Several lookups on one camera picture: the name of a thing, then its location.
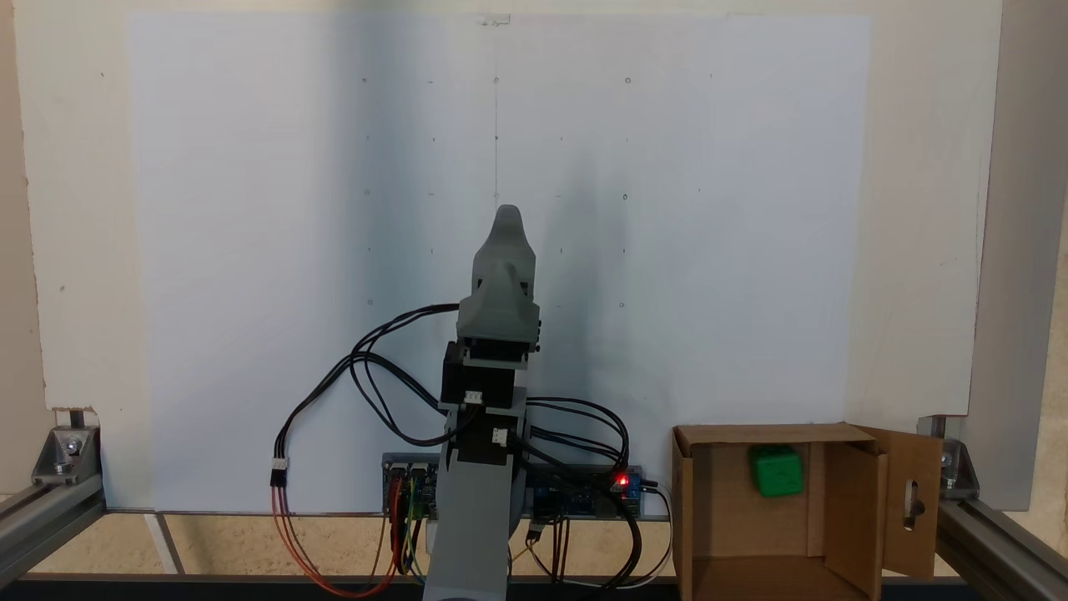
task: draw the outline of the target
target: cable bundle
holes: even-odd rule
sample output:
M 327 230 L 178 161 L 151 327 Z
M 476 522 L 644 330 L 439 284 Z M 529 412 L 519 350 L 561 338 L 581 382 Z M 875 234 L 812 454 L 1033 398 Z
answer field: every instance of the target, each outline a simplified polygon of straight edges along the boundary
M 420 583 L 425 581 L 422 568 L 419 566 L 419 562 L 415 558 L 415 547 L 419 541 L 419 534 L 422 526 L 422 520 L 415 520 L 414 518 L 414 504 L 415 504 L 415 481 L 414 479 L 409 480 L 403 475 L 394 475 L 389 485 L 388 494 L 388 507 L 389 515 L 382 519 L 382 529 L 379 534 L 379 553 L 382 547 L 382 540 L 384 538 L 387 519 L 390 523 L 390 548 L 393 551 L 392 559 L 390 562 L 390 567 L 388 568 L 384 578 L 377 585 L 367 588 L 366 590 L 352 592 L 340 589 L 334 585 L 330 584 L 325 576 L 319 572 L 319 570 L 312 563 L 308 553 L 304 551 L 297 538 L 296 529 L 293 526 L 293 515 L 289 511 L 288 494 L 286 490 L 287 485 L 287 473 L 288 473 L 288 460 L 286 458 L 286 445 L 289 434 L 289 429 L 293 426 L 296 417 L 309 406 L 315 402 L 316 399 L 323 396 L 323 394 L 341 378 L 346 371 L 356 384 L 357 390 L 360 395 L 367 402 L 371 409 L 375 412 L 378 418 L 382 422 L 386 427 L 400 438 L 403 441 L 420 447 L 431 447 L 442 444 L 452 438 L 454 438 L 459 431 L 468 428 L 472 422 L 477 417 L 478 412 L 483 411 L 481 407 L 474 408 L 464 408 L 461 409 L 460 416 L 456 428 L 445 432 L 440 437 L 434 437 L 430 439 L 417 439 L 410 437 L 403 432 L 397 425 L 396 421 L 393 418 L 393 414 L 390 411 L 386 399 L 382 398 L 381 392 L 378 390 L 378 385 L 375 382 L 374 377 L 371 373 L 371 365 L 377 365 L 383 368 L 391 376 L 399 380 L 409 391 L 415 394 L 424 404 L 434 409 L 439 413 L 444 413 L 438 408 L 437 399 L 434 398 L 429 392 L 426 391 L 419 382 L 415 381 L 410 375 L 405 373 L 403 369 L 397 367 L 395 364 L 386 360 L 381 355 L 373 352 L 375 345 L 392 332 L 396 332 L 403 328 L 406 328 L 420 319 L 426 318 L 428 316 L 445 314 L 450 312 L 455 312 L 459 309 L 456 304 L 449 305 L 430 305 L 423 307 L 421 310 L 415 310 L 413 312 L 408 312 L 398 316 L 397 318 L 376 328 L 371 331 L 366 336 L 360 339 L 359 343 L 352 348 L 352 351 L 343 358 L 333 368 L 327 373 L 327 376 L 319 382 L 318 385 L 312 391 L 309 396 L 297 406 L 297 408 L 286 420 L 282 429 L 278 433 L 278 438 L 274 440 L 274 456 L 271 466 L 271 513 L 274 517 L 274 525 L 278 528 L 279 536 L 282 538 L 286 550 L 293 556 L 294 560 L 301 568 L 301 570 L 308 574 L 312 581 L 318 584 L 324 589 L 337 595 L 340 597 L 345 597 L 349 599 L 360 599 L 365 597 L 371 597 L 381 592 L 392 581 L 396 574 L 407 574 L 412 573 L 415 580 Z M 363 364 L 363 378 L 366 380 L 366 384 L 374 394 L 374 398 L 368 394 L 367 390 L 364 388 L 365 384 L 361 377 L 357 373 L 357 365 Z M 568 434 L 565 432 L 557 432 L 553 430 L 547 430 L 544 428 L 532 427 L 531 437 L 534 439 L 539 439 L 546 442 L 569 446 L 572 448 L 578 448 L 585 450 L 601 457 L 612 460 L 612 464 L 609 466 L 608 471 L 603 474 L 582 474 L 571 468 L 569 468 L 564 462 L 553 458 L 541 449 L 538 449 L 531 445 L 530 443 L 523 441 L 521 438 L 517 437 L 515 433 L 511 433 L 507 444 L 508 447 L 515 454 L 516 462 L 519 465 L 524 466 L 530 473 L 541 476 L 544 479 L 553 483 L 553 486 L 562 491 L 580 491 L 587 492 L 590 490 L 596 491 L 598 494 L 603 495 L 606 499 L 610 500 L 612 504 L 616 507 L 617 513 L 623 516 L 627 525 L 630 528 L 632 543 L 630 555 L 627 558 L 626 564 L 614 576 L 612 576 L 608 582 L 603 584 L 591 584 L 591 583 L 575 583 L 575 584 L 585 584 L 588 586 L 594 586 L 597 590 L 592 591 L 590 595 L 584 596 L 583 600 L 594 599 L 603 595 L 604 592 L 614 590 L 616 588 L 632 588 L 641 586 L 651 581 L 666 563 L 666 558 L 671 552 L 670 545 L 669 551 L 665 553 L 664 557 L 661 559 L 657 568 L 654 569 L 649 574 L 642 576 L 635 581 L 627 582 L 627 579 L 633 572 L 634 568 L 638 566 L 638 562 L 642 555 L 642 535 L 641 531 L 638 528 L 638 522 L 634 517 L 627 509 L 626 505 L 619 499 L 619 495 L 611 492 L 611 486 L 615 478 L 615 475 L 623 473 L 629 461 L 630 457 L 630 438 L 627 433 L 627 428 L 623 421 L 619 420 L 617 415 L 609 411 L 608 409 L 592 404 L 590 401 L 584 401 L 581 399 L 569 399 L 561 397 L 531 397 L 528 399 L 528 407 L 544 408 L 551 411 L 564 412 L 574 415 L 580 415 L 587 417 L 597 422 L 600 422 L 611 428 L 619 437 L 619 448 L 612 447 L 606 443 L 594 441 L 591 439 L 585 439 L 582 437 L 577 437 L 574 434 Z M 583 409 L 576 409 L 569 406 L 580 406 L 586 409 L 592 409 L 600 413 L 591 413 L 584 411 Z M 560 470 L 560 473 L 549 473 L 543 468 L 545 464 L 537 464 L 530 461 L 530 457 L 534 457 L 552 465 Z M 662 490 L 655 491 L 665 499 L 666 495 Z M 547 569 L 540 559 L 535 555 L 534 559 L 550 574 L 553 582 L 557 583 L 568 583 L 572 584 L 572 581 L 565 580 L 564 575 L 566 572 L 567 565 L 567 549 L 570 542 L 570 522 L 563 516 L 556 516 L 552 520 L 551 525 L 554 531 L 554 545 L 553 545 L 553 567 L 552 569 Z M 533 555 L 533 543 L 537 540 L 537 537 L 533 539 L 528 537 L 528 551 Z M 512 558 L 509 556 L 509 574 Z M 374 572 L 377 570 L 379 563 L 379 556 L 375 556 L 375 565 L 372 568 L 372 575 L 368 578 L 368 586 L 374 579 Z

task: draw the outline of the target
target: connector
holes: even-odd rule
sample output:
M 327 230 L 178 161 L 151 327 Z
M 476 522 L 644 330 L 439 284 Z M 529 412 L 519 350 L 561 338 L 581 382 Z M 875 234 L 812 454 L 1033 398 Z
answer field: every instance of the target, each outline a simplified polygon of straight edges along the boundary
M 541 540 L 541 533 L 545 531 L 545 523 L 536 520 L 531 520 L 530 526 L 527 528 L 527 539 L 528 544 L 534 544 L 535 542 Z
M 270 486 L 272 489 L 284 489 L 286 473 L 289 471 L 289 460 L 284 457 L 273 457 L 270 460 Z

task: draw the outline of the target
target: white wall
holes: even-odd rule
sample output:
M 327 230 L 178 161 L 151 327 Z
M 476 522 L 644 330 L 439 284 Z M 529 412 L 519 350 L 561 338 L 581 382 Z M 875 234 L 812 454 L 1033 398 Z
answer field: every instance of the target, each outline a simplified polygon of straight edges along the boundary
M 17 2 L 46 399 L 52 408 L 92 407 L 99 413 L 107 441 L 108 495 L 115 506 L 154 505 L 125 16 L 134 10 L 336 5 Z M 419 10 L 429 5 L 410 4 Z M 450 5 L 502 13 L 869 14 L 873 41 L 861 243 L 850 311 L 849 415 L 860 424 L 911 430 L 922 415 L 967 412 L 1000 2 Z

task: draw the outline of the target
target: hole in cardboard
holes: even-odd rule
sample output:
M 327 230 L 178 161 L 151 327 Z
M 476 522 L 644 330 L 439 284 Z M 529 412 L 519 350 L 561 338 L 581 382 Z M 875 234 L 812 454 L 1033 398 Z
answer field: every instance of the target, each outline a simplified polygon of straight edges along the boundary
M 905 529 L 912 532 L 916 527 L 916 518 L 924 515 L 927 508 L 920 501 L 920 485 L 915 480 L 905 481 Z

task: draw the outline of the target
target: cardboard box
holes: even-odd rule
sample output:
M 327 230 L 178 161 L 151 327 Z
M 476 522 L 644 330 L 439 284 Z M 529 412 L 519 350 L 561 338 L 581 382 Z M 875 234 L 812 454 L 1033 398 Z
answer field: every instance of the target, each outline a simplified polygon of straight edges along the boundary
M 875 601 L 883 568 L 933 578 L 941 441 L 848 424 L 678 426 L 673 439 L 681 601 Z M 760 496 L 754 444 L 791 445 L 804 492 Z

